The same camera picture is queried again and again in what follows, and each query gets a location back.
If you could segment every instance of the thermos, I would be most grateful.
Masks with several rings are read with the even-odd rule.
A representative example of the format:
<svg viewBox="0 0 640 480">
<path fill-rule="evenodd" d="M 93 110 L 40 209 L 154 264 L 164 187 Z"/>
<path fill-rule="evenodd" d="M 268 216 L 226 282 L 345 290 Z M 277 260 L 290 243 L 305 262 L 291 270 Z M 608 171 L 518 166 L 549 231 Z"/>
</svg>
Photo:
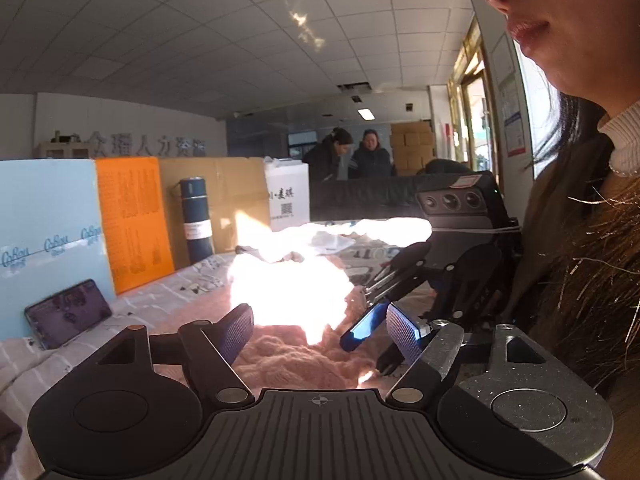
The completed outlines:
<svg viewBox="0 0 640 480">
<path fill-rule="evenodd" d="M 196 264 L 213 254 L 211 220 L 207 203 L 207 186 L 200 176 L 184 178 L 180 181 L 182 196 L 182 217 L 184 236 L 191 264 Z"/>
</svg>

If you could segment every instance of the light blue box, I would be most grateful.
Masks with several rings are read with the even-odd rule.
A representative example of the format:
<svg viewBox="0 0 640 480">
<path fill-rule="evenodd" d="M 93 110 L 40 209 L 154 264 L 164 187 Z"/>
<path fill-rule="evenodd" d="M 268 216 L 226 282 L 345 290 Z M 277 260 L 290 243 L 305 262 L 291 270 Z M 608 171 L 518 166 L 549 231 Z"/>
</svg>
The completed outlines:
<svg viewBox="0 0 640 480">
<path fill-rule="evenodd" d="M 0 340 L 31 335 L 24 309 L 109 268 L 92 160 L 0 161 Z"/>
</svg>

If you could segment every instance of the phone screen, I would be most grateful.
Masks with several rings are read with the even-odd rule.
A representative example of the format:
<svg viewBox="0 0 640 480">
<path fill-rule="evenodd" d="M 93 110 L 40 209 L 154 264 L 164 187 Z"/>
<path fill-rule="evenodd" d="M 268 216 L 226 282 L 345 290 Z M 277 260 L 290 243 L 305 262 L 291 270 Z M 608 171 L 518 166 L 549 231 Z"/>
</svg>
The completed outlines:
<svg viewBox="0 0 640 480">
<path fill-rule="evenodd" d="M 87 280 L 27 307 L 24 314 L 36 339 L 51 350 L 107 319 L 111 309 L 94 280 Z"/>
</svg>

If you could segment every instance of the fluorescent light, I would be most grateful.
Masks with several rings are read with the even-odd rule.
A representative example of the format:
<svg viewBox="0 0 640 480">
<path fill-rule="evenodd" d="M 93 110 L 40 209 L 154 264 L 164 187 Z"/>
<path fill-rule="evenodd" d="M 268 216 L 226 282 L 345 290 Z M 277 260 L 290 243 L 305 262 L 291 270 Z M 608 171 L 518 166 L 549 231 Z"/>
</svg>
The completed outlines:
<svg viewBox="0 0 640 480">
<path fill-rule="evenodd" d="M 362 110 L 358 110 L 358 113 L 362 116 L 362 118 L 365 121 L 372 121 L 375 119 L 375 117 L 371 113 L 371 110 L 369 110 L 368 108 L 363 108 Z"/>
</svg>

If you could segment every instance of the black jacket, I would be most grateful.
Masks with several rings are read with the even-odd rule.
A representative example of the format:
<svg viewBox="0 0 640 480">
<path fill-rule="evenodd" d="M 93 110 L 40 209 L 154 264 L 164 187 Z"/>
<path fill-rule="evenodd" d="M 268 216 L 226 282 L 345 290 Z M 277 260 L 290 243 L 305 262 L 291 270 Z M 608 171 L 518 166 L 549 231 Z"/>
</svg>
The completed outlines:
<svg viewBox="0 0 640 480">
<path fill-rule="evenodd" d="M 302 162 L 309 165 L 310 182 L 337 180 L 338 169 L 340 168 L 340 157 L 335 152 L 332 136 L 327 136 L 322 142 L 316 144 L 316 146 L 302 158 Z"/>
<path fill-rule="evenodd" d="M 391 163 L 389 152 L 380 145 L 373 151 L 362 144 L 351 157 L 349 178 L 384 178 L 396 176 L 398 172 Z"/>
</svg>

